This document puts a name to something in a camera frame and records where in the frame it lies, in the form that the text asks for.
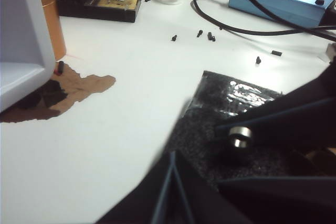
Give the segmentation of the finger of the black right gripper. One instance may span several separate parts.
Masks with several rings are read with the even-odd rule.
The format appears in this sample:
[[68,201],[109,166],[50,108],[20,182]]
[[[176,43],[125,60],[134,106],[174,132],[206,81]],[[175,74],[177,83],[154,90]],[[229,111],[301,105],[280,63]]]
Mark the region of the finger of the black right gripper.
[[335,147],[335,63],[314,80],[215,126],[215,136],[242,135],[254,145]]
[[335,223],[335,177],[250,177],[218,184],[253,223]]

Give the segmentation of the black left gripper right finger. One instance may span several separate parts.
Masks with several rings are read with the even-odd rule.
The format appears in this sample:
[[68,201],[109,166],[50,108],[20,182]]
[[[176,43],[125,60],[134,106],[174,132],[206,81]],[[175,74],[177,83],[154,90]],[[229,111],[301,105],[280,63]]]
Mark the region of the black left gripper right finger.
[[173,152],[173,165],[187,223],[247,222],[247,217],[208,185],[180,152]]

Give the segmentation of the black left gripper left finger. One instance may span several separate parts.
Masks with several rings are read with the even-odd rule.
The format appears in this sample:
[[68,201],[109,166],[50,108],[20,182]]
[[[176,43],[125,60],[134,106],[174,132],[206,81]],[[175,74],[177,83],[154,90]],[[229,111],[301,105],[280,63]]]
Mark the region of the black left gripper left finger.
[[103,215],[97,223],[151,223],[160,215],[175,166],[175,153],[163,155],[138,186]]

